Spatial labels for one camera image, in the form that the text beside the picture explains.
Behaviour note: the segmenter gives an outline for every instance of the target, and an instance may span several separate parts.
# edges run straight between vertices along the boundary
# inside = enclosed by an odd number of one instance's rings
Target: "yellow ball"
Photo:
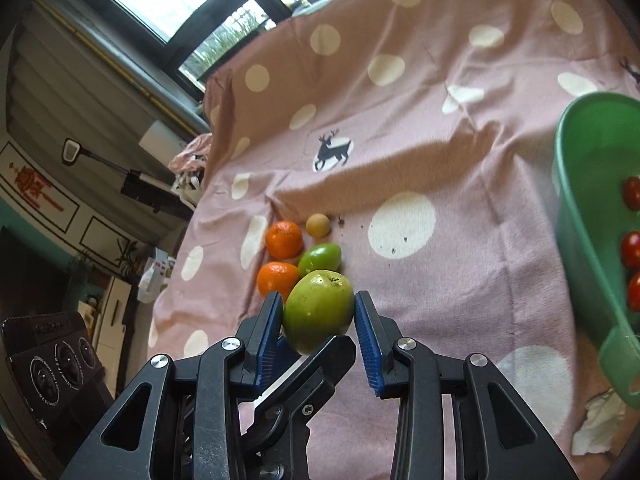
[[[316,213],[306,220],[306,232],[313,238],[323,238],[331,231],[331,222],[326,215]]]

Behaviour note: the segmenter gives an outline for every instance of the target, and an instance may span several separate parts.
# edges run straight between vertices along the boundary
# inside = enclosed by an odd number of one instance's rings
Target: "red decoration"
[[[18,188],[22,197],[33,208],[40,209],[38,200],[42,198],[58,211],[62,212],[65,210],[60,204],[43,192],[44,188],[51,187],[51,183],[36,170],[28,166],[23,166],[21,170],[18,170],[12,162],[9,163],[9,168],[15,172],[15,187]]]

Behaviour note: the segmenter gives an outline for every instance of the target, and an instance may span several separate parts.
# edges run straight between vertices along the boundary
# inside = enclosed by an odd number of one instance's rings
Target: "speaker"
[[[23,449],[53,455],[57,471],[113,403],[102,364],[77,312],[8,318],[0,333],[0,415]]]

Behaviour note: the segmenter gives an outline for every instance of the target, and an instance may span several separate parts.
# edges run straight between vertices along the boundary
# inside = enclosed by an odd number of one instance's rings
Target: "white cabinet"
[[[116,380],[120,367],[120,354],[126,326],[122,324],[124,311],[131,292],[131,285],[119,278],[113,277],[109,288],[102,299],[102,322],[96,330],[100,330],[97,337],[95,351],[104,366],[104,382],[111,395],[116,394]]]

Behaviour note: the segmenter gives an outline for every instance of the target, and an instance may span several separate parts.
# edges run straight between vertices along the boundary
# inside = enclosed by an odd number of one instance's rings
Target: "black deer silhouette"
[[[337,160],[344,159],[342,162],[343,165],[345,165],[347,160],[349,160],[349,147],[351,146],[351,141],[341,146],[330,146],[331,139],[333,139],[338,133],[340,133],[340,130],[336,128],[335,130],[331,130],[331,135],[328,137],[318,137],[321,146],[318,150],[318,154],[316,155],[318,160],[316,160],[316,163],[314,164],[316,171],[322,170],[325,163],[331,158],[335,157]]]
[[[629,72],[631,77],[636,80],[636,85],[640,86],[640,69],[636,65],[629,63],[626,57],[620,59],[620,66]]]

